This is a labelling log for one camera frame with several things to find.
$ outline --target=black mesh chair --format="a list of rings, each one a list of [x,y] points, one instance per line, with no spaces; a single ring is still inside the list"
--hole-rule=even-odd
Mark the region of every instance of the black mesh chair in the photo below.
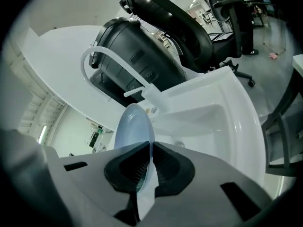
[[[169,0],[120,0],[127,13],[133,13],[142,20],[165,32],[177,48],[182,66],[198,73],[219,68],[228,57],[242,55],[241,42],[247,36],[239,29],[234,4],[243,0],[209,0],[214,17],[219,21],[230,19],[233,34],[228,38],[212,42],[207,32],[189,14]],[[250,75],[238,72],[238,65],[229,65],[237,77],[255,82]]]

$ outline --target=office chair backrest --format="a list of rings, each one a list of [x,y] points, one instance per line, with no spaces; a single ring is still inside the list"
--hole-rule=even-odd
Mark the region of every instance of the office chair backrest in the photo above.
[[[166,32],[180,47],[184,67],[200,73],[208,71],[213,44],[207,32],[189,14],[169,0],[120,0],[120,4],[126,12]]]
[[[234,4],[243,2],[243,0],[208,0],[208,2],[214,18],[218,22],[227,22],[230,20],[236,40],[236,53],[234,57],[241,57],[241,32]]]

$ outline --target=black rubber insert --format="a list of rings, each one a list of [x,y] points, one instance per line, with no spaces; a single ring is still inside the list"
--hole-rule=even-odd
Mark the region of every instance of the black rubber insert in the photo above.
[[[104,168],[106,179],[120,192],[136,192],[137,184],[150,161],[150,144],[144,142],[129,152],[112,159]]]
[[[155,197],[179,194],[195,176],[195,167],[191,160],[159,142],[153,144],[153,162],[159,180]]]
[[[236,183],[224,183],[221,185],[221,188],[243,221],[249,220],[261,211]]]
[[[76,170],[78,168],[85,167],[85,166],[87,166],[87,163],[81,161],[81,162],[65,165],[64,168],[67,172],[69,172],[69,171]]]

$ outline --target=black office chair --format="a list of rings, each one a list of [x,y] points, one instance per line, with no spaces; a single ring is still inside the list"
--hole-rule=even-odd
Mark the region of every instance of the black office chair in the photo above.
[[[241,57],[241,40],[246,33],[240,31],[234,4],[242,0],[209,0],[214,17],[219,21],[231,20],[233,35],[223,41],[212,42],[207,32],[189,14],[169,0],[120,0],[127,13],[165,32],[177,48],[182,66],[198,73],[219,68],[227,57]],[[250,75],[238,72],[238,65],[227,63],[237,77],[255,82]]]
[[[108,21],[94,45],[117,53],[160,91],[186,81],[184,71],[170,52],[136,20],[120,17]],[[127,107],[144,100],[140,92],[124,97],[124,92],[141,87],[141,84],[109,56],[94,52],[89,57],[89,65],[99,69],[90,81],[121,105]]]

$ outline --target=white wall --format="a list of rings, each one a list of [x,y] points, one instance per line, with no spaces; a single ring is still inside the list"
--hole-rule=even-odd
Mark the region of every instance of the white wall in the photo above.
[[[59,157],[68,157],[70,153],[75,156],[92,153],[93,148],[85,143],[92,135],[90,123],[73,108],[67,109],[51,144]]]
[[[30,27],[40,36],[54,27],[104,25],[119,11],[119,0],[32,0]]]
[[[0,128],[17,129],[33,95],[0,61]]]
[[[198,14],[196,14],[196,11],[200,10],[201,8],[202,8],[202,6],[198,5],[198,6],[195,6],[194,8],[189,9],[187,11],[187,13],[190,14],[191,17],[196,18],[196,21],[198,23],[200,23],[200,24],[202,23],[202,20],[200,19],[200,17],[198,16]]]

